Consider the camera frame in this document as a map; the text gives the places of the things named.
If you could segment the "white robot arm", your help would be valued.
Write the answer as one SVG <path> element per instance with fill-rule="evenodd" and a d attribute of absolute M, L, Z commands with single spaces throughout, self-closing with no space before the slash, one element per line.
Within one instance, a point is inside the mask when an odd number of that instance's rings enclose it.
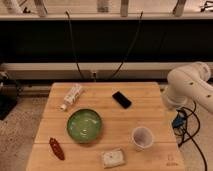
<path fill-rule="evenodd" d="M 204 62 L 171 70 L 167 75 L 168 85 L 162 93 L 164 105 L 169 110 L 178 109 L 191 99 L 213 114 L 213 86 L 207 83 L 210 76 L 210 67 Z"/>

